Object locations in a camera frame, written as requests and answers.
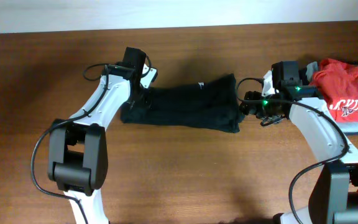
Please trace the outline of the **black Nike t-shirt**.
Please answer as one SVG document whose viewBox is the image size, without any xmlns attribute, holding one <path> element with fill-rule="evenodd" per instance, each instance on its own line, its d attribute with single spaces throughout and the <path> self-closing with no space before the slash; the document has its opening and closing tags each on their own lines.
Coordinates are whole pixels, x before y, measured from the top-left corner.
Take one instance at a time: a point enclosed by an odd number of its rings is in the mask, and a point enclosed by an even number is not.
<svg viewBox="0 0 358 224">
<path fill-rule="evenodd" d="M 133 105 L 122 105 L 123 123 L 188 126 L 238 133 L 245 116 L 235 94 L 236 79 L 225 75 L 208 83 L 149 88 Z"/>
</svg>

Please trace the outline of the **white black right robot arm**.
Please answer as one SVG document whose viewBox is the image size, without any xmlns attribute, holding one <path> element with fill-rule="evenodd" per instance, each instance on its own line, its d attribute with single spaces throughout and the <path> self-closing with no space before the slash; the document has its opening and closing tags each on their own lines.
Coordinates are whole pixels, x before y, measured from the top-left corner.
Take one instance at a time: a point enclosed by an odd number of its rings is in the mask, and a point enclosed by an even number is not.
<svg viewBox="0 0 358 224">
<path fill-rule="evenodd" d="M 290 120 L 302 133 L 317 162 L 294 176 L 288 190 L 290 211 L 278 213 L 274 223 L 358 223 L 358 149 L 329 113 L 321 92 L 306 86 L 296 61 L 271 66 L 258 79 L 262 91 L 248 91 L 240 111 L 261 119 L 261 126 Z M 296 209 L 293 189 L 305 173 L 322 168 L 307 206 Z"/>
</svg>

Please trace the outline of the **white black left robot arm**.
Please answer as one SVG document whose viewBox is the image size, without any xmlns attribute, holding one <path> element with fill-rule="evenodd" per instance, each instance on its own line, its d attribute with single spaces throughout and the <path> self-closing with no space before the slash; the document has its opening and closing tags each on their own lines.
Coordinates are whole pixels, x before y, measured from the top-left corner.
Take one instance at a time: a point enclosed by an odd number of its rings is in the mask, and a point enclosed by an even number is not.
<svg viewBox="0 0 358 224">
<path fill-rule="evenodd" d="M 120 107 L 144 102 L 157 74 L 145 52 L 127 47 L 120 62 L 103 66 L 81 109 L 53 122 L 47 174 L 70 201 L 77 223 L 108 223 L 101 196 L 108 173 L 106 131 Z"/>
</svg>

